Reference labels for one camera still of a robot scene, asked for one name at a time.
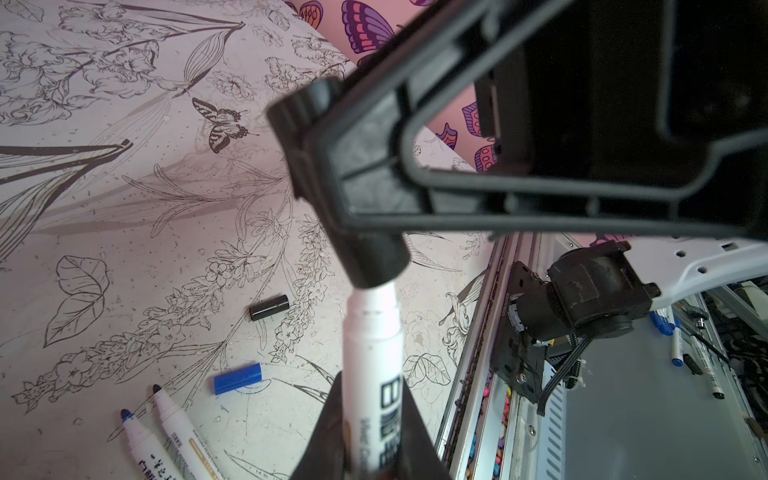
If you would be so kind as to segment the black pen cap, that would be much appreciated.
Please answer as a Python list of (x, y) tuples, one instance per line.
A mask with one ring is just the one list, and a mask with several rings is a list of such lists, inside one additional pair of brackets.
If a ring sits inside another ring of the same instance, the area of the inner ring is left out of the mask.
[(327, 232), (329, 241), (352, 286), (372, 289), (395, 280), (411, 255), (402, 234)]
[(287, 311), (289, 308), (289, 298), (283, 294), (250, 305), (248, 315), (251, 321), (259, 321)]

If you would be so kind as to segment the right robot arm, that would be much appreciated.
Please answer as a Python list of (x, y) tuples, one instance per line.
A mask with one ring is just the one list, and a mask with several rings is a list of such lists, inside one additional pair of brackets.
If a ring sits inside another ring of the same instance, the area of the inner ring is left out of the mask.
[(438, 1), (273, 103), (356, 288), (403, 234), (625, 234), (661, 308), (767, 271), (767, 6)]

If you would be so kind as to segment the blue pen cap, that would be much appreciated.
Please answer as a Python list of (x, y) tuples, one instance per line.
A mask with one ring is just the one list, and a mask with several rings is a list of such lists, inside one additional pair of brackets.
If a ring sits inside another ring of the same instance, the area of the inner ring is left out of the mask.
[(251, 387), (263, 380), (263, 371), (259, 363), (254, 363), (214, 377), (213, 392), (223, 395), (245, 387)]

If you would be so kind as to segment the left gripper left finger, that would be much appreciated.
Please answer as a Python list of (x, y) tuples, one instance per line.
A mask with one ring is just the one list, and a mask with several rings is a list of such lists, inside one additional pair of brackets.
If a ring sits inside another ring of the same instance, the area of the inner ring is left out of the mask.
[(342, 406), (343, 373), (339, 372), (320, 412), (307, 447), (291, 480), (345, 478), (345, 442)]

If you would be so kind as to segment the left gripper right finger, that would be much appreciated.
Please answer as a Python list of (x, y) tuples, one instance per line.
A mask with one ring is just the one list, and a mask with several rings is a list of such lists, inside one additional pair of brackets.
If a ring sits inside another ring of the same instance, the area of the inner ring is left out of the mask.
[(403, 384), (401, 446), (397, 462), (399, 480), (448, 480), (449, 473), (438, 456), (413, 395)]

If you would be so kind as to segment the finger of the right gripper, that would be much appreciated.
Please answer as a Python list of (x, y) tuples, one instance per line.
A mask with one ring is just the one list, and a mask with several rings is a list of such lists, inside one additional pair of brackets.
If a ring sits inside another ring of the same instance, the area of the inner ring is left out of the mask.
[(566, 8), (563, 1), (439, 1), (349, 78), (321, 78), (267, 112), (295, 194), (327, 230), (572, 231), (574, 218), (515, 214), (549, 180), (425, 170), (422, 126)]

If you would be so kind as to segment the white marker pen blue tip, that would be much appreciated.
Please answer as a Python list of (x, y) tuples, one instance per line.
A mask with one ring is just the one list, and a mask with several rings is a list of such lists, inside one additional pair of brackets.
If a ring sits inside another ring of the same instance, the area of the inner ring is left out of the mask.
[(181, 480), (182, 474), (159, 439), (127, 409), (120, 412), (131, 455), (144, 479)]

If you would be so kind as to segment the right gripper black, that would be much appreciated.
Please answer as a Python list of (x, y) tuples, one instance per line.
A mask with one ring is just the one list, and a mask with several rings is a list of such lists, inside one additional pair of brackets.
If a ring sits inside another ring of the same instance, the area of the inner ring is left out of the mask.
[(505, 9), (475, 82), (492, 172), (344, 137), (337, 227), (766, 239), (766, 3), (547, 1), (525, 30), (535, 7)]

